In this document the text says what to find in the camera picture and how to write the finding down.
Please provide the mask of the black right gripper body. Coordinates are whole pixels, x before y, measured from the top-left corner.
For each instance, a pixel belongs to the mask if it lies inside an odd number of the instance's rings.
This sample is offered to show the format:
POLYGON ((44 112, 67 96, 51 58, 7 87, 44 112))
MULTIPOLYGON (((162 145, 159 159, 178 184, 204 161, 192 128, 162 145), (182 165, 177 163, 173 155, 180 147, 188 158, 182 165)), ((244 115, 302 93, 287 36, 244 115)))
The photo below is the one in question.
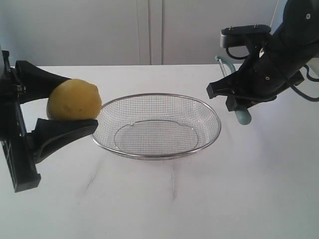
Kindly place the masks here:
POLYGON ((245 39, 249 52, 236 72, 235 98, 268 100, 304 81, 304 44, 283 34, 245 39))

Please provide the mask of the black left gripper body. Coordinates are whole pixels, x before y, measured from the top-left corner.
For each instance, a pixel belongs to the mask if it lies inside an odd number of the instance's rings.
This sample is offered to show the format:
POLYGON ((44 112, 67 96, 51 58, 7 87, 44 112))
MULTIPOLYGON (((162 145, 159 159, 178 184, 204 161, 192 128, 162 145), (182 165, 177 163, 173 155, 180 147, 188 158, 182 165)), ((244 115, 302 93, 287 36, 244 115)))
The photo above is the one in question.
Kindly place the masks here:
POLYGON ((38 187, 41 180, 27 142, 27 131, 19 96, 25 86, 10 66, 9 52, 0 51, 0 145, 8 165, 14 191, 38 187))

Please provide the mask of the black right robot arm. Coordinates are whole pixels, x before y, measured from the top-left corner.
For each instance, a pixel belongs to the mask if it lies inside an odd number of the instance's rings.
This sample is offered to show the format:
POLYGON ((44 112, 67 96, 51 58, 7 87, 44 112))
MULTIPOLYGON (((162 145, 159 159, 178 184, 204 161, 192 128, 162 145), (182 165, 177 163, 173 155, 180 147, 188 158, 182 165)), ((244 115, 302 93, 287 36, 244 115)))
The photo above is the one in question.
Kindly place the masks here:
POLYGON ((271 34, 267 25, 228 27, 221 30, 225 50, 245 46, 249 54, 234 73, 209 83, 210 99, 226 96, 227 109, 250 108, 276 99, 304 79, 300 69, 319 52, 319 2, 287 1, 283 21, 271 34))

